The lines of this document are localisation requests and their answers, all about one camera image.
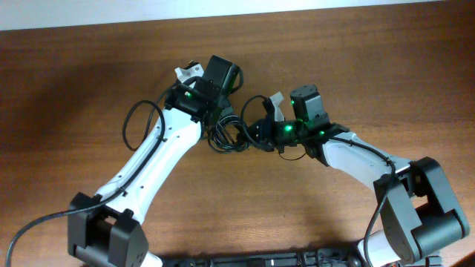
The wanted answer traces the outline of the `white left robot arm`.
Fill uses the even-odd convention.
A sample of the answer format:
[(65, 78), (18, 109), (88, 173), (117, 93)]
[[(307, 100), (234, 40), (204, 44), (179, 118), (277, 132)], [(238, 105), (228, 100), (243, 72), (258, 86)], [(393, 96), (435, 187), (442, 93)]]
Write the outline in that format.
[(206, 67), (176, 68), (153, 130), (125, 166), (92, 197), (78, 193), (68, 216), (68, 253), (90, 266), (162, 266), (150, 252), (142, 224), (180, 158), (230, 109), (241, 69), (219, 56)]

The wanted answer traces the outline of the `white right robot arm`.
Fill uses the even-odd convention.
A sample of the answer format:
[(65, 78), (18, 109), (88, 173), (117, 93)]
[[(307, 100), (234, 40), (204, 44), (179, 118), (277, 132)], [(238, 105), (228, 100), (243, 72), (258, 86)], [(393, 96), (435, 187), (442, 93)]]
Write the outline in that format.
[(284, 118), (282, 100), (280, 93), (263, 98), (266, 116), (243, 124), (238, 137), (268, 152), (302, 145), (308, 157), (375, 193), (377, 206), (360, 242), (362, 264), (412, 264), (469, 235), (468, 219), (436, 160), (394, 156), (331, 122), (314, 85), (291, 92), (294, 120)]

